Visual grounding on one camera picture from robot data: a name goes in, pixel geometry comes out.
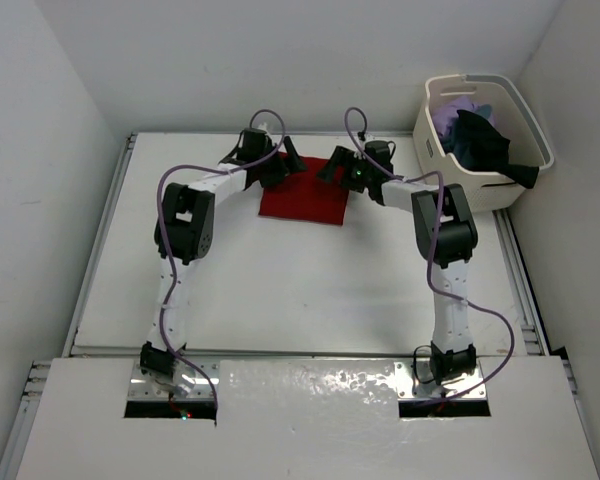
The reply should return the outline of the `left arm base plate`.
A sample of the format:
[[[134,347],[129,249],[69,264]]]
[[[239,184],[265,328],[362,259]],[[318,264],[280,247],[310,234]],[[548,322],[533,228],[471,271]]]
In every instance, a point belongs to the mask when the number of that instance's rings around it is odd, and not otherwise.
[[[168,375],[143,368],[139,362],[133,366],[127,399],[129,401],[214,401],[212,388],[219,389],[220,362],[194,358],[202,373],[177,361],[174,373]]]

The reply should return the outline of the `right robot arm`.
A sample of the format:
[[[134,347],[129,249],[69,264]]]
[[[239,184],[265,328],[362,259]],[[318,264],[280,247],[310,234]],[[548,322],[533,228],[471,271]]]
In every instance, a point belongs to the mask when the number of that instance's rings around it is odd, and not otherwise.
[[[476,367],[467,276],[478,233],[460,185],[429,185],[422,178],[396,175],[394,151],[390,142],[381,140],[366,143],[362,152],[338,146],[317,177],[412,214],[416,245],[427,261],[427,282],[434,295],[429,365],[432,381],[440,385]]]

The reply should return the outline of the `red t-shirt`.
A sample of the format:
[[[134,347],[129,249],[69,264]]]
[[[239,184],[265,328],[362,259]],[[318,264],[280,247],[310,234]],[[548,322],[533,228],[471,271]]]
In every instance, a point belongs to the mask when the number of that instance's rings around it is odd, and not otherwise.
[[[317,177],[327,160],[303,157],[308,170],[287,177],[281,184],[264,189],[259,215],[282,220],[342,226],[349,191],[340,185],[343,174],[336,168],[332,183]]]

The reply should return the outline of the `black t-shirt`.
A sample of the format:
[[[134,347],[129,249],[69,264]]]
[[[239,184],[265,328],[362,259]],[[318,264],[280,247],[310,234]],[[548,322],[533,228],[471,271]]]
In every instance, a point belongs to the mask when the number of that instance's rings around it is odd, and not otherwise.
[[[504,175],[525,189],[532,189],[539,168],[512,164],[509,159],[510,140],[502,136],[484,118],[460,110],[453,129],[453,153],[459,164],[473,172],[495,172]]]

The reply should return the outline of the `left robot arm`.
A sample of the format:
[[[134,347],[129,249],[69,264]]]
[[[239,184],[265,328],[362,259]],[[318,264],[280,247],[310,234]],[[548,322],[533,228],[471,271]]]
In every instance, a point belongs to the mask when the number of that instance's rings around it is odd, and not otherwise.
[[[140,367],[174,380],[186,347],[185,315],[178,311],[185,283],[210,251],[215,209],[258,183],[277,186],[288,176],[308,170],[291,138],[275,144],[262,129],[247,128],[236,146],[213,168],[180,165],[159,180],[154,242],[161,259],[160,303],[142,346]]]

